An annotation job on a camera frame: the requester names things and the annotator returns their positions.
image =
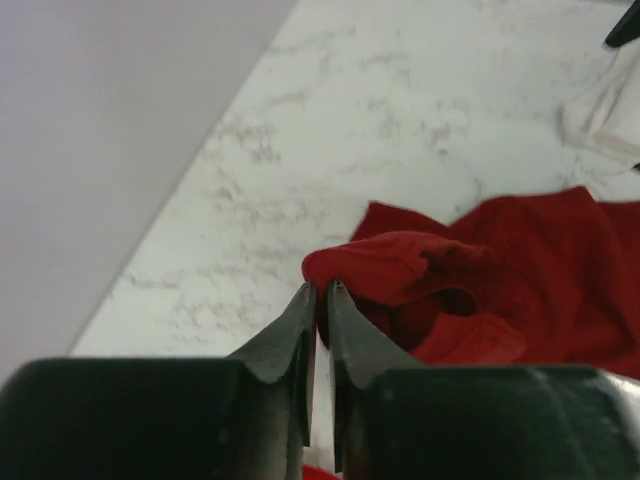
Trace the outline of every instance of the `white marble table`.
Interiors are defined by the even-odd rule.
[[[564,147],[555,128],[558,105],[608,68],[600,45],[623,11],[301,0],[74,355],[229,353],[283,309],[304,255],[347,240],[370,199],[450,222],[487,197],[576,184],[640,198],[640,176]],[[306,460],[328,468],[324,352],[318,362]]]

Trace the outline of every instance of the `folded cloth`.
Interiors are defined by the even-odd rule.
[[[597,203],[582,187],[501,197],[450,227],[371,203],[351,243],[302,270],[321,295],[342,280],[428,364],[586,363],[640,378],[640,202]]]
[[[560,132],[567,144],[631,168],[640,162],[640,41],[611,55],[602,78],[561,107]]]

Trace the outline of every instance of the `gray background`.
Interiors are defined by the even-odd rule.
[[[294,2],[0,3],[0,383],[69,351]]]

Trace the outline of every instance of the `gray floor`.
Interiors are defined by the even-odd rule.
[[[294,2],[0,4],[0,382],[69,350]]]

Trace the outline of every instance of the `marble countertop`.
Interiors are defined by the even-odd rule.
[[[640,175],[565,147],[558,105],[610,65],[624,6],[584,0],[301,0],[73,354],[225,355],[284,308],[300,262],[371,199],[451,222],[483,199]],[[319,351],[306,460],[330,468]],[[618,381],[640,412],[633,384]]]

